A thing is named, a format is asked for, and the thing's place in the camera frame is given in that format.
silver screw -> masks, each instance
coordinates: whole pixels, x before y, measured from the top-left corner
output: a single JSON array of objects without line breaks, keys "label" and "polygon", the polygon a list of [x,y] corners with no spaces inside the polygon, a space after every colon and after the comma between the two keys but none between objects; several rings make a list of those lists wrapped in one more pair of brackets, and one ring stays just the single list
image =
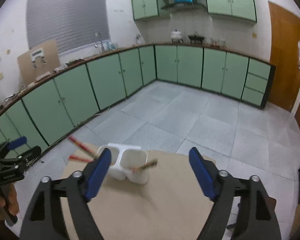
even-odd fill
[{"label": "silver screw", "polygon": [[221,177],[226,177],[226,176],[228,176],[228,172],[227,172],[227,171],[224,171],[224,170],[221,170],[221,171],[219,171],[219,175],[220,175]]},{"label": "silver screw", "polygon": [[253,181],[255,181],[255,182],[260,181],[260,178],[259,178],[257,175],[253,175],[253,176],[251,177],[251,179],[252,179]]},{"label": "silver screw", "polygon": [[74,176],[75,178],[79,178],[82,176],[82,172],[81,171],[75,171],[72,176]]},{"label": "silver screw", "polygon": [[41,182],[47,183],[49,180],[50,180],[50,177],[45,176],[45,177],[43,177],[43,178],[41,179]]}]

wall switch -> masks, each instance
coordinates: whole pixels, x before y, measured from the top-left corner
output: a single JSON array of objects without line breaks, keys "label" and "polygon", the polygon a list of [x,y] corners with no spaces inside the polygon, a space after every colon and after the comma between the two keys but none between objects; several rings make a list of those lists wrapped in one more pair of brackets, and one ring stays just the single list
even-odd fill
[{"label": "wall switch", "polygon": [[0,73],[0,80],[2,80],[3,79],[3,73],[1,72]]}]

window blind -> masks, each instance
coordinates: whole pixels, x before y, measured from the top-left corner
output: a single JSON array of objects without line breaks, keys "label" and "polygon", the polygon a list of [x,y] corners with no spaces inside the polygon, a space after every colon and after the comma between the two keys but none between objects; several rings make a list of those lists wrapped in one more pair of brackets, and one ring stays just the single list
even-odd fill
[{"label": "window blind", "polygon": [[106,0],[28,0],[29,48],[55,39],[62,53],[110,38]]}]

white wall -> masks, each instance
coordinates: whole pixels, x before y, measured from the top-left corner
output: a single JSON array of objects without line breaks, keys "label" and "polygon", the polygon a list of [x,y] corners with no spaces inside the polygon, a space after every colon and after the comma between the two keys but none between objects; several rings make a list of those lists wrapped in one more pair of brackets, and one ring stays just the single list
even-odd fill
[{"label": "white wall", "polygon": [[[22,85],[17,57],[27,52],[28,41],[26,33],[26,3],[27,0],[6,0],[0,9],[0,73],[4,78],[0,81],[0,92],[7,97],[19,91]],[[135,36],[146,35],[146,24],[133,21],[131,0],[106,0],[110,37],[120,47],[131,46]],[[62,63],[70,59],[88,57],[97,54],[94,46],[76,51],[60,58]]]},{"label": "white wall", "polygon": [[[170,20],[148,22],[149,42],[170,41],[174,29],[183,32],[188,41],[188,34],[197,31],[207,41],[211,38],[226,39],[226,45],[248,55],[270,61],[271,54],[271,18],[268,1],[276,3],[300,17],[300,9],[293,0],[255,0],[258,23],[252,24],[242,19],[226,16],[211,16],[207,10],[178,12]],[[300,90],[292,112],[295,113],[300,103]]]}]

white pen holder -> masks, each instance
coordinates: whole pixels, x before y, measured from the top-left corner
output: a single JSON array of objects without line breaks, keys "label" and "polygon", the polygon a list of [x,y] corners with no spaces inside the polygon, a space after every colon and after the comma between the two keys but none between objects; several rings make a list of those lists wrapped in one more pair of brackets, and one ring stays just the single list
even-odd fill
[{"label": "white pen holder", "polygon": [[98,155],[105,148],[111,151],[111,165],[108,174],[117,179],[124,180],[128,178],[131,182],[145,184],[149,179],[149,171],[132,172],[132,168],[140,167],[147,163],[148,153],[141,149],[140,146],[121,145],[109,143],[103,145],[98,150]]}]

